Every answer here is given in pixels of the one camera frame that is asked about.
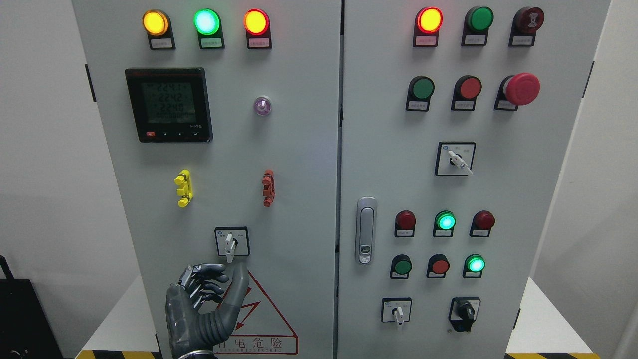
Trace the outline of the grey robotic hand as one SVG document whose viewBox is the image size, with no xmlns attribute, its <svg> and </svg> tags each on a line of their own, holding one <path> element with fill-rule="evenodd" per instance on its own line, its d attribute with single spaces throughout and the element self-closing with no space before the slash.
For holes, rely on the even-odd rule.
<svg viewBox="0 0 638 359">
<path fill-rule="evenodd" d="M 166 292 L 165 313 L 172 357 L 194 350 L 212 350 L 225 342 L 235 329 L 249 284 L 248 268 L 234 267 L 232 283 L 224 290 L 218 283 L 228 282 L 225 264 L 202 263 L 185 268 L 177 284 Z"/>
</svg>

